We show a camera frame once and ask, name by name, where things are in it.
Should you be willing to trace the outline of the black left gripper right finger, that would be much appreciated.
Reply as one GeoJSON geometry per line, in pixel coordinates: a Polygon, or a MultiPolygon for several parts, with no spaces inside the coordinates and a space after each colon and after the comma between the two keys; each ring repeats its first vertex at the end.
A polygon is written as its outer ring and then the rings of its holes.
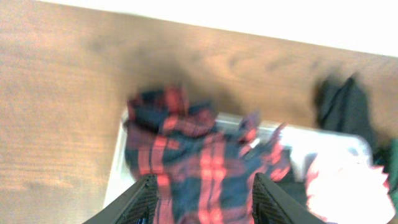
{"type": "Polygon", "coordinates": [[[255,224],[325,224],[262,173],[255,175],[252,199],[255,224]]]}

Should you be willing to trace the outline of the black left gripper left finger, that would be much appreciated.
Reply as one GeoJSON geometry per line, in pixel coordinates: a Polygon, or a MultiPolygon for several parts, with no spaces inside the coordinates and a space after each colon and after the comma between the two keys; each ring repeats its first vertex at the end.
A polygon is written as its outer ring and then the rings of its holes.
{"type": "Polygon", "coordinates": [[[145,175],[83,224],[152,224],[158,202],[154,175],[145,175]]]}

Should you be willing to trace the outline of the red navy plaid shirt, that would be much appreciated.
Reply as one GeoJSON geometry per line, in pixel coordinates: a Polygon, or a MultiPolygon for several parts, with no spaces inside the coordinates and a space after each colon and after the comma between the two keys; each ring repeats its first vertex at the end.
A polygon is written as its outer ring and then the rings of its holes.
{"type": "Polygon", "coordinates": [[[226,133],[212,106],[191,105],[183,88],[140,93],[127,110],[125,158],[134,178],[156,177],[154,223],[252,223],[255,175],[279,181],[290,170],[278,131],[256,143],[252,115],[226,133]]]}

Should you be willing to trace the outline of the pink shirt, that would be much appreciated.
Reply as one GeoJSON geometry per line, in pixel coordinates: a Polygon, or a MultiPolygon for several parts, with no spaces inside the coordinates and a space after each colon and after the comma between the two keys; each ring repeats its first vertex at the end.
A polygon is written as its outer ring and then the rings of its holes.
{"type": "Polygon", "coordinates": [[[318,154],[305,181],[308,211],[326,223],[389,223],[396,210],[383,169],[349,153],[318,154]]]}

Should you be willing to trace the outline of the black garment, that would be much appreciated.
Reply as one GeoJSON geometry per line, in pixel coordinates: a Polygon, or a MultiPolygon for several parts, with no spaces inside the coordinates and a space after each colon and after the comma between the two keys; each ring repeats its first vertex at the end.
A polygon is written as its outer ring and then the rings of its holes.
{"type": "Polygon", "coordinates": [[[319,127],[357,135],[375,150],[377,136],[371,125],[367,94],[355,74],[345,81],[328,76],[317,88],[315,105],[319,127]]]}

